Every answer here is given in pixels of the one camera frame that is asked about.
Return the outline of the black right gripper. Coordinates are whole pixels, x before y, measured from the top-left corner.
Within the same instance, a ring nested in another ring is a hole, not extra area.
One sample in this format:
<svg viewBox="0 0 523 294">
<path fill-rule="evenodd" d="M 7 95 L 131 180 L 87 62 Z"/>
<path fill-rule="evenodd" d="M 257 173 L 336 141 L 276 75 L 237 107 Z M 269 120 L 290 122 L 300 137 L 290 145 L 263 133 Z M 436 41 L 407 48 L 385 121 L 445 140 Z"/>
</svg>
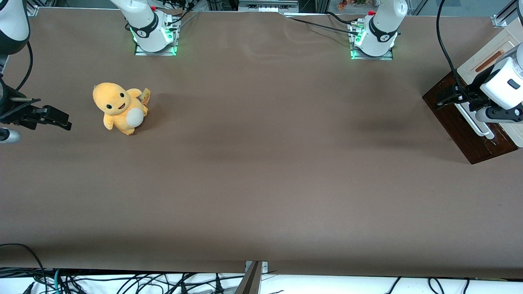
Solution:
<svg viewBox="0 0 523 294">
<path fill-rule="evenodd" d="M 0 122 L 4 125 L 21 125 L 25 128 L 35 130 L 38 124 L 54 125 L 61 129 L 70 131 L 72 123 L 69 122 L 69 115 L 65 112 L 45 105 L 42 108 L 42 117 L 36 115 L 33 106 L 40 102 L 39 98 L 28 98 L 21 92 L 5 84 L 1 79 L 1 101 L 0 101 Z"/>
</svg>

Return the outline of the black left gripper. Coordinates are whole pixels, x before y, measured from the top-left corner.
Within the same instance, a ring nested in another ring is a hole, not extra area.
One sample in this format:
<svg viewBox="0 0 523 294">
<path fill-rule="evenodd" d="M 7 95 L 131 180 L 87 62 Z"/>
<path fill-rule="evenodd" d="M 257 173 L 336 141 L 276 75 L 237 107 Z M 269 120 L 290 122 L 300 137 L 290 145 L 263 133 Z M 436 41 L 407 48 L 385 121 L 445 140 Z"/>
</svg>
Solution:
<svg viewBox="0 0 523 294">
<path fill-rule="evenodd" d="M 443 89 L 443 96 L 436 97 L 435 109 L 441 109 L 448 105 L 463 105 L 467 103 L 471 111 L 478 111 L 490 107 L 492 105 L 491 99 L 480 89 L 480 86 L 485 81 L 486 79 L 475 79 L 470 85 L 466 86 L 465 82 L 459 79 L 463 90 L 461 90 L 461 87 L 457 83 L 445 87 Z"/>
</svg>

